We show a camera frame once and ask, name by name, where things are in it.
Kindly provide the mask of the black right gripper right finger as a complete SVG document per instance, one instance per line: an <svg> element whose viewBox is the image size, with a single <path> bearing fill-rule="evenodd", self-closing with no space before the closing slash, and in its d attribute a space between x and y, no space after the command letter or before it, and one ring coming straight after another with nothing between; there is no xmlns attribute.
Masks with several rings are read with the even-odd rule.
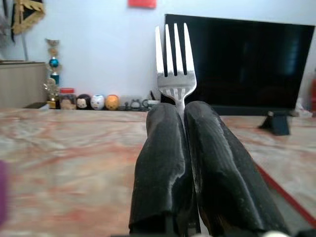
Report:
<svg viewBox="0 0 316 237"><path fill-rule="evenodd" d="M268 186L241 141L202 101L184 111L198 208L211 235L289 229Z"/></svg>

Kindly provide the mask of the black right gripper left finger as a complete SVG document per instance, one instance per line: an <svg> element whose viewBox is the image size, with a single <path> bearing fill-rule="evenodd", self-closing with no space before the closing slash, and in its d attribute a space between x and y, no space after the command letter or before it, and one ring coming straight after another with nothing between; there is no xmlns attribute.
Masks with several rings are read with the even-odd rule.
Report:
<svg viewBox="0 0 316 237"><path fill-rule="evenodd" d="M137 158L131 199L131 234L185 234L193 206L189 148L176 108L155 105Z"/></svg>

